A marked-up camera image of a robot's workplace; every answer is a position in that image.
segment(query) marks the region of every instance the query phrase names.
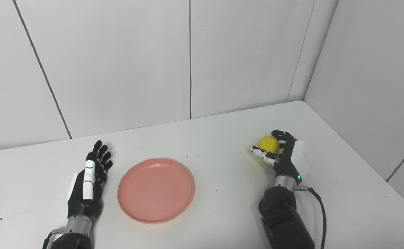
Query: yellow lemon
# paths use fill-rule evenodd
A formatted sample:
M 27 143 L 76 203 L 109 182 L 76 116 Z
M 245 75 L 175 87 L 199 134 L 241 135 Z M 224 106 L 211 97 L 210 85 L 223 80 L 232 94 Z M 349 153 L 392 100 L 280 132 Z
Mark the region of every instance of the yellow lemon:
M 279 141 L 272 136 L 265 136 L 259 140 L 258 148 L 266 150 L 275 154 L 279 154 Z

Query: table surface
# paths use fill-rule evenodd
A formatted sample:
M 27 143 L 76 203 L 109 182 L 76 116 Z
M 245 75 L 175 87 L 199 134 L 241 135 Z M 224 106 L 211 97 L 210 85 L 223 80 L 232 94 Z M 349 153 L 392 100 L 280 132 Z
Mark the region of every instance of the table surface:
M 302 185 L 314 187 L 324 202 L 326 248 L 404 249 L 404 199 L 300 101 L 1 150 L 0 249 L 41 248 L 52 229 L 66 225 L 72 176 L 98 139 L 110 146 L 114 166 L 92 232 L 96 249 L 270 248 L 257 204 L 275 174 L 248 147 L 273 129 L 290 131 L 311 147 L 314 158 Z M 116 191 L 129 168 L 154 157 L 186 165 L 196 192 L 180 216 L 147 225 L 122 212 Z M 308 192 L 295 195 L 319 245 L 319 203 Z

